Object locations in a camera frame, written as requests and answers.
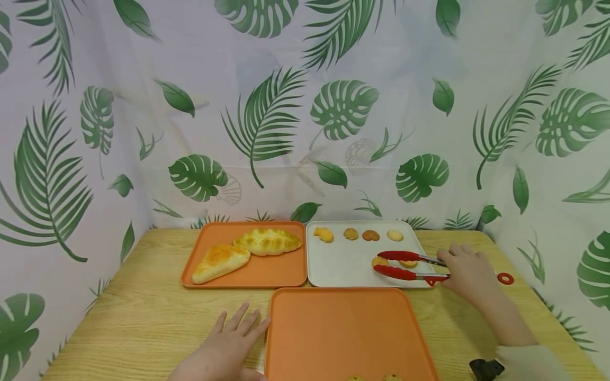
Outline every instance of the black object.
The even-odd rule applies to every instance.
[[[493,381],[496,376],[499,376],[504,371],[504,366],[497,360],[485,361],[482,358],[472,360],[470,369],[475,374],[476,381]]]

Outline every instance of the sleeve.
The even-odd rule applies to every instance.
[[[570,381],[557,356],[543,345],[497,348],[505,381]]]

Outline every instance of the red ring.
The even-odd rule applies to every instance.
[[[515,279],[507,272],[499,273],[498,281],[500,281],[500,283],[502,283],[503,285],[512,285],[513,283],[515,283]]]

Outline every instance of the triangular pastry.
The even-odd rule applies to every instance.
[[[297,250],[303,244],[300,239],[285,230],[254,229],[233,241],[233,245],[264,257]]]
[[[229,274],[244,266],[249,260],[250,252],[242,247],[213,245],[195,269],[192,276],[193,283],[200,285]]]

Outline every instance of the leaf print curtain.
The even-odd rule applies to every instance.
[[[0,252],[84,316],[149,227],[478,229],[610,377],[609,65],[610,0],[1,2]],[[74,329],[43,267],[12,379]]]

